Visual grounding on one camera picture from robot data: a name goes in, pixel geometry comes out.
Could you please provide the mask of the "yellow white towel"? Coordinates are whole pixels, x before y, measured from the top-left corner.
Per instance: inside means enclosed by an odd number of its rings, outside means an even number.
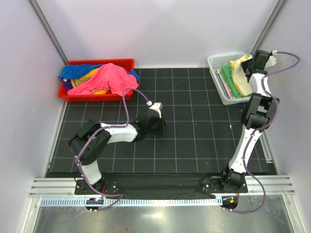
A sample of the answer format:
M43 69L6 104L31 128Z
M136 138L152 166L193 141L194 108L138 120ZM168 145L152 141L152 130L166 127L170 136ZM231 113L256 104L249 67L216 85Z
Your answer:
M242 67L244 62L249 62L251 59L252 55L246 54L238 60L230 61L233 83L243 97L246 97L252 93L252 88L247 81L247 77L245 76L245 72Z

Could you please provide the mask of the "green towel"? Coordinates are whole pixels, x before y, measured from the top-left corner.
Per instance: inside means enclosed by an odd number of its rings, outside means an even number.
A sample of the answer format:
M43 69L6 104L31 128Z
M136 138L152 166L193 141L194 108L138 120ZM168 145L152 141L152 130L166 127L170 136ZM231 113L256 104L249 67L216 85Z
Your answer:
M220 74L229 87L231 93L233 94L234 98L239 99L242 98L243 95L239 92L237 87L234 84L233 78L232 78L232 66L230 64L224 64L220 67Z

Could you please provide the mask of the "printed rabbit towel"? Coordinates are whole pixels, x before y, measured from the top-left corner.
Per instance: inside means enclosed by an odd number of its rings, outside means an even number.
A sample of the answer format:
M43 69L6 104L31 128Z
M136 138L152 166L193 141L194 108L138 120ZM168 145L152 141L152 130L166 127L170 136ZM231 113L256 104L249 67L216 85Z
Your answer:
M219 69L217 70L217 73L218 73L218 75L220 76L220 79L221 79L221 81L222 81L222 83L223 83L223 85L224 85L224 87L225 87L225 89L226 89L226 91L227 91L229 97L230 97L231 99L234 99L235 97L234 97L234 95L233 95L233 92L231 91L229 85L227 84L227 82L226 82L225 79L223 78L223 76L222 76L222 74L221 74L221 72L220 72Z

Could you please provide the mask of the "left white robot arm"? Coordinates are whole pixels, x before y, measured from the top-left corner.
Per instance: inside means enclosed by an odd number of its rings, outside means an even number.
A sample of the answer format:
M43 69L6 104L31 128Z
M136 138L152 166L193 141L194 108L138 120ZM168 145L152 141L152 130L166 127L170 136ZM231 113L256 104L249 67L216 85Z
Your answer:
M104 179L99 169L98 158L108 144L138 142L149 134L164 135L168 128L164 116L149 109L127 125L110 125L88 120L68 140L68 147L75 156L75 163L83 180L81 188L91 194L99 194L104 188Z

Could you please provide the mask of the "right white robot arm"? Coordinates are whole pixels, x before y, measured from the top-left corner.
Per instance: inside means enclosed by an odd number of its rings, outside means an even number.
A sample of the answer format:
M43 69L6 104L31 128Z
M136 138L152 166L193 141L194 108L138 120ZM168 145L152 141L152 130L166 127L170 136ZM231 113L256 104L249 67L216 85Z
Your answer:
M219 187L224 192L236 192L244 184L247 164L253 148L276 115L279 99L271 97L266 67L276 64L277 51L257 50L251 60L241 62L252 95L242 112L242 133L236 151L222 171Z

